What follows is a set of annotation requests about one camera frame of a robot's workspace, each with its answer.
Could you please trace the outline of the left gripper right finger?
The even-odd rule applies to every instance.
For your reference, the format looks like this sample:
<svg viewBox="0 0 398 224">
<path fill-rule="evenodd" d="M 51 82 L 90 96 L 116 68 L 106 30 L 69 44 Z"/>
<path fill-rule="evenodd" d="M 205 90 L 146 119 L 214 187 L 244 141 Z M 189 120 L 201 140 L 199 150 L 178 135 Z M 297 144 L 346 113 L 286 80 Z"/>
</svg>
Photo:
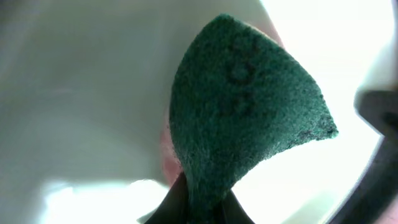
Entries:
<svg viewBox="0 0 398 224">
<path fill-rule="evenodd" d="M 254 224 L 231 190 L 220 203 L 220 223 Z"/>
</svg>

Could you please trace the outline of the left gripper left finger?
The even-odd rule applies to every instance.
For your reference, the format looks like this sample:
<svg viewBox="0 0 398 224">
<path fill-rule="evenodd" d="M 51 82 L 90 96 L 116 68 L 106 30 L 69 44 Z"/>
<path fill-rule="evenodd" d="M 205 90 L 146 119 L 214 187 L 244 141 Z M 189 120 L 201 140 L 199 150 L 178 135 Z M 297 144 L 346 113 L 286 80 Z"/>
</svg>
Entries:
<svg viewBox="0 0 398 224">
<path fill-rule="evenodd" d="M 182 172 L 144 224 L 187 224 L 188 208 L 187 179 Z"/>
</svg>

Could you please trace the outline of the green yellow sponge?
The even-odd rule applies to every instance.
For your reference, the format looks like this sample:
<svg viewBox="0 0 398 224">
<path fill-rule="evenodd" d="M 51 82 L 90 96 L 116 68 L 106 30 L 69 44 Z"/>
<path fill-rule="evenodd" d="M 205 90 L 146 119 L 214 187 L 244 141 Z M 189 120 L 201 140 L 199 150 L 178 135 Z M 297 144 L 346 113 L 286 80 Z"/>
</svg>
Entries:
<svg viewBox="0 0 398 224">
<path fill-rule="evenodd" d="M 226 14 L 186 51 L 169 128 L 187 178 L 190 223 L 214 223 L 215 207 L 261 161 L 338 134 L 312 76 L 262 32 Z"/>
</svg>

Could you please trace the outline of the light blue plate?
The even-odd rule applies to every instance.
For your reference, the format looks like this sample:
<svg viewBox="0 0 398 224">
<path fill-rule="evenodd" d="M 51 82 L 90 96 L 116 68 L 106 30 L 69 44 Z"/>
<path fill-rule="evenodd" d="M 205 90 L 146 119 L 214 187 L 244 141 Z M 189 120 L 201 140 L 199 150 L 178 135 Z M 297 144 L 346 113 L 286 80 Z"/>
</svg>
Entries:
<svg viewBox="0 0 398 224">
<path fill-rule="evenodd" d="M 379 140 L 359 87 L 391 84 L 390 1 L 10 1 L 1 6 L 1 222 L 137 223 L 167 191 L 160 132 L 195 34 L 228 13 L 280 37 L 338 126 L 234 192 L 256 223 L 325 223 Z"/>
</svg>

